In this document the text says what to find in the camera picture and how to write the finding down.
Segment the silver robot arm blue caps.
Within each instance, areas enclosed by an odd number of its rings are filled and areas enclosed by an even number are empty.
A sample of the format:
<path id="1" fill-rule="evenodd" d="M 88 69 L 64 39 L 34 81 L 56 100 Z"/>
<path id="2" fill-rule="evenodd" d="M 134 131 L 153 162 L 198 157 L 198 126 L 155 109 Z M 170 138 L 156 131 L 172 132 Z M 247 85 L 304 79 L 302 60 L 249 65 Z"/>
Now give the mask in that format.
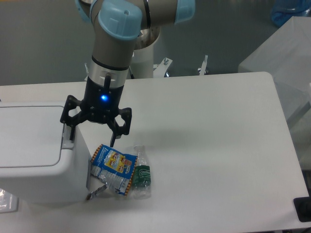
<path id="1" fill-rule="evenodd" d="M 79 0 L 77 5 L 93 25 L 95 42 L 84 97 L 67 97 L 60 122 L 70 127 L 71 139 L 80 123 L 106 124 L 114 144 L 130 131 L 132 110 L 120 109 L 119 102 L 140 32 L 190 20 L 195 1 Z"/>

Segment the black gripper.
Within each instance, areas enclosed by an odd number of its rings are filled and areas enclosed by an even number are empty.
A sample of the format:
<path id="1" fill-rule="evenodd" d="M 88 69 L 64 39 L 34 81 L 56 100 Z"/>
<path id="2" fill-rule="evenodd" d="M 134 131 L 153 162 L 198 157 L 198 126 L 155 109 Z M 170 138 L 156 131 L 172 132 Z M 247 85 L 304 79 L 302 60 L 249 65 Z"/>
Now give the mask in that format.
<path id="1" fill-rule="evenodd" d="M 83 100 L 68 95 L 60 122 L 70 127 L 69 139 L 71 141 L 74 139 L 76 126 L 85 121 L 108 125 L 112 130 L 110 147 L 114 147 L 116 139 L 121 138 L 122 135 L 128 135 L 132 121 L 132 109 L 129 107 L 119 109 L 123 88 L 123 86 L 107 88 L 88 78 Z M 81 111 L 71 115 L 70 111 L 76 110 L 77 107 Z M 122 126 L 118 125 L 117 116 L 121 116 L 124 121 Z"/>

